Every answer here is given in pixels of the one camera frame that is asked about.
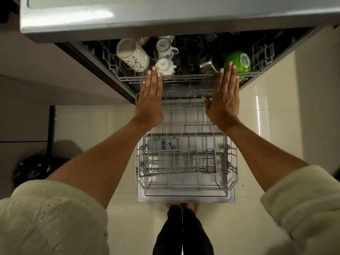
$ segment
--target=green bowl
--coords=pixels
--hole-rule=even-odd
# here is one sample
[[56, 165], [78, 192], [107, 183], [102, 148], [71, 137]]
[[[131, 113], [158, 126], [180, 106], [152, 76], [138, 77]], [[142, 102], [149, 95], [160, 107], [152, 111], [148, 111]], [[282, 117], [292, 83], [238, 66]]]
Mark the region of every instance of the green bowl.
[[242, 51], [235, 51], [232, 53], [227, 54], [224, 59], [224, 68], [227, 67], [228, 62], [232, 61], [233, 64], [236, 65], [236, 72], [250, 72], [251, 69], [251, 61], [249, 56]]

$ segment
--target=hand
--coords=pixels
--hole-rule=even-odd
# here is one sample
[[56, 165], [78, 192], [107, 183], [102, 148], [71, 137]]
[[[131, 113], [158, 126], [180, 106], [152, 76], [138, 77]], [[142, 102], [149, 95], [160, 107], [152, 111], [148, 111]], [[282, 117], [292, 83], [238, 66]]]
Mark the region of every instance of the hand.
[[205, 102], [206, 115], [225, 133], [231, 126], [240, 124], [237, 118], [240, 110], [239, 85], [240, 79], [236, 75], [236, 65], [230, 61], [226, 72], [224, 73], [222, 68], [218, 73], [213, 100], [202, 97]]
[[132, 121], [138, 126], [144, 127], [146, 131], [157, 126], [162, 120], [161, 101], [163, 92], [163, 78], [157, 73], [156, 67], [152, 67], [152, 71], [148, 71], [146, 81], [139, 94], [136, 104], [135, 116]]

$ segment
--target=cup handle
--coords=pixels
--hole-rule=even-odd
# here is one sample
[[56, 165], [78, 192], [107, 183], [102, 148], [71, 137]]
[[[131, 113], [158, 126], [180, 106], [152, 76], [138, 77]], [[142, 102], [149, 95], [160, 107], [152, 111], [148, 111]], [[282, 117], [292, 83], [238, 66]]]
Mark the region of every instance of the cup handle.
[[175, 51], [175, 54], [178, 54], [178, 53], [179, 53], [178, 48], [176, 48], [176, 47], [171, 47], [171, 49]]

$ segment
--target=label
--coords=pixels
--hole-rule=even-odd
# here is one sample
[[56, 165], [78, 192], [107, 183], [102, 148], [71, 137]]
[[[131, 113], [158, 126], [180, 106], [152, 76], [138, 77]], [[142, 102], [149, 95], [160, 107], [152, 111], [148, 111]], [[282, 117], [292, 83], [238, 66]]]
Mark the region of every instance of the label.
[[241, 54], [241, 55], [240, 55], [240, 62], [241, 62], [242, 66], [243, 66], [244, 68], [248, 68], [249, 65], [250, 65], [249, 56], [246, 55], [246, 54], [244, 54], [244, 53]]

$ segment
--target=leg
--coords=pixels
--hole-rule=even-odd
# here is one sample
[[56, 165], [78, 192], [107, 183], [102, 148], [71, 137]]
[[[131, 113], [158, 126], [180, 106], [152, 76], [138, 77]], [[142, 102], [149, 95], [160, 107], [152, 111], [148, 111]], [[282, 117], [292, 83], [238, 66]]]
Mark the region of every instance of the leg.
[[182, 212], [179, 204], [167, 204], [168, 220], [157, 236], [152, 255], [181, 255], [182, 253]]
[[183, 253], [214, 255], [211, 242], [196, 217], [198, 203], [187, 203], [183, 211]]

